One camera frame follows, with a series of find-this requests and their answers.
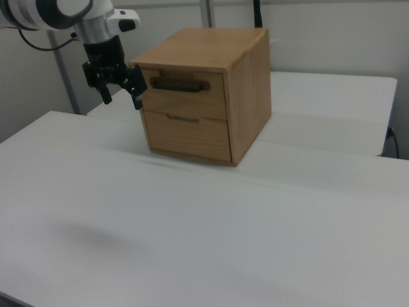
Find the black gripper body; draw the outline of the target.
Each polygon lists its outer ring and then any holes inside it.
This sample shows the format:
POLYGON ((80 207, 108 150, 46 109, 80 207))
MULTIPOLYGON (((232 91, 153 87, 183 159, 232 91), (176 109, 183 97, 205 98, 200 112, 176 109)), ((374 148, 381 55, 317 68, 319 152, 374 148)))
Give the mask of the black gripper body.
POLYGON ((108 83, 120 84, 123 80, 125 53, 118 35, 104 42, 84 44, 88 61, 98 67, 108 83))

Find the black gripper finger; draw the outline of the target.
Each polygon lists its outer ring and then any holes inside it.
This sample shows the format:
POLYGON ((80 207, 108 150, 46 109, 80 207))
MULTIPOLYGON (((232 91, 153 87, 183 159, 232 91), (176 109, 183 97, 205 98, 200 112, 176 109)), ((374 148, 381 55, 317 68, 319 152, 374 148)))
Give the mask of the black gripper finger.
POLYGON ((94 67, 89 61, 82 65, 87 84, 95 88, 101 95, 105 105, 112 102, 111 93, 107 86, 107 80, 98 67, 94 67))
POLYGON ((143 93, 148 89, 148 85, 139 65, 123 69, 123 80, 120 86, 130 94, 135 110, 142 109, 143 93))

